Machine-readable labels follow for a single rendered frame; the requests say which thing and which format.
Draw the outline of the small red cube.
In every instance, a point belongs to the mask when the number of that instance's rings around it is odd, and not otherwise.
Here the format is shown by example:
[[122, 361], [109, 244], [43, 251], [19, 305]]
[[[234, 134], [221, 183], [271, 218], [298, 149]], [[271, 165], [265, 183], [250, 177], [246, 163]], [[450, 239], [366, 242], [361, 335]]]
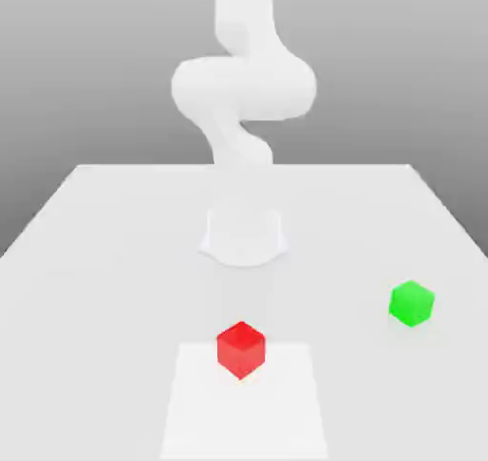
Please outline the small red cube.
[[244, 321], [240, 321], [216, 337], [218, 363], [242, 380], [261, 365], [266, 358], [266, 338]]

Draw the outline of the small green cube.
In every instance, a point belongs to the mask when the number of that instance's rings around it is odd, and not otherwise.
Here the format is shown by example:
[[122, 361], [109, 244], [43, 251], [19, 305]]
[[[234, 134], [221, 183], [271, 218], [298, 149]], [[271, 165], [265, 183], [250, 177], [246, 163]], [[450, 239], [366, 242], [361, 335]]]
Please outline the small green cube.
[[410, 280], [392, 289], [389, 313], [409, 327], [417, 326], [431, 317], [435, 294]]

